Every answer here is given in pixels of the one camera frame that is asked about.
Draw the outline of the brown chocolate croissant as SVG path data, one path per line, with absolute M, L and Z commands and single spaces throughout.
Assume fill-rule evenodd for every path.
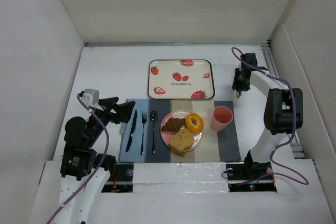
M 169 118 L 169 120 L 162 126 L 162 132 L 178 132 L 185 124 L 184 118 Z

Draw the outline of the orange glazed donut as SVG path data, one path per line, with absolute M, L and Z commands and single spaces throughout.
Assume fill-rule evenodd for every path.
M 185 118 L 185 126 L 194 134 L 200 133 L 204 128 L 204 121 L 198 114 L 191 113 Z

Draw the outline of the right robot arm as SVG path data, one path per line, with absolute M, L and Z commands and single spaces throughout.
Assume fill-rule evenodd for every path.
M 236 97 L 255 86 L 267 98 L 264 111 L 264 131 L 257 144 L 248 151 L 241 172 L 245 184 L 272 176 L 268 172 L 279 148 L 292 142 L 296 130 L 303 125 L 303 92 L 292 88 L 287 80 L 272 76 L 258 66 L 254 53 L 242 53 L 236 47 L 232 53 L 240 61 L 235 69 L 232 89 Z

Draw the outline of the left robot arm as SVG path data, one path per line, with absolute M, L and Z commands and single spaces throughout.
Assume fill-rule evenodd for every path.
M 58 208 L 48 223 L 89 223 L 99 195 L 110 177 L 117 174 L 116 158 L 107 153 L 109 123 L 129 122 L 134 101 L 118 104 L 118 98 L 99 99 L 87 91 L 78 102 L 90 114 L 76 116 L 65 125 Z

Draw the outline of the yellow cake slice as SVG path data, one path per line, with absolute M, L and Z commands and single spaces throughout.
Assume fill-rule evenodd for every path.
M 170 141 L 170 149 L 184 155 L 194 143 L 194 135 L 188 129 L 179 130 Z

